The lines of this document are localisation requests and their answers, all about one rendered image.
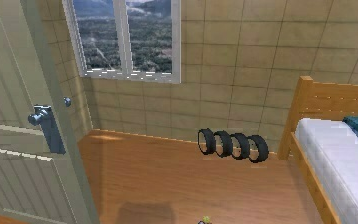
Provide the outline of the wooden bed with white mattress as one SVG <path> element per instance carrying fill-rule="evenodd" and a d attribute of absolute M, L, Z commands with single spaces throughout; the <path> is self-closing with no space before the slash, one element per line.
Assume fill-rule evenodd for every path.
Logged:
<path fill-rule="evenodd" d="M 277 152 L 293 157 L 324 224 L 358 224 L 358 85 L 299 78 Z"/>

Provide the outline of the pale green room door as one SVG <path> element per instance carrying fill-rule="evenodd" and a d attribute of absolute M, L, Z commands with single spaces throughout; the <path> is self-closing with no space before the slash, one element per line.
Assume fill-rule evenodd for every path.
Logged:
<path fill-rule="evenodd" d="M 55 17 L 39 0 L 0 0 L 0 215 L 28 224 L 100 224 L 63 93 Z M 54 107 L 65 154 L 27 118 Z"/>

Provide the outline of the white framed window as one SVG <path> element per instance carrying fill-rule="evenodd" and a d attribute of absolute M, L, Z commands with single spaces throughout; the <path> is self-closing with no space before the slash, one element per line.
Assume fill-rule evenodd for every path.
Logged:
<path fill-rule="evenodd" d="M 181 0 L 62 3 L 80 76 L 181 82 Z"/>

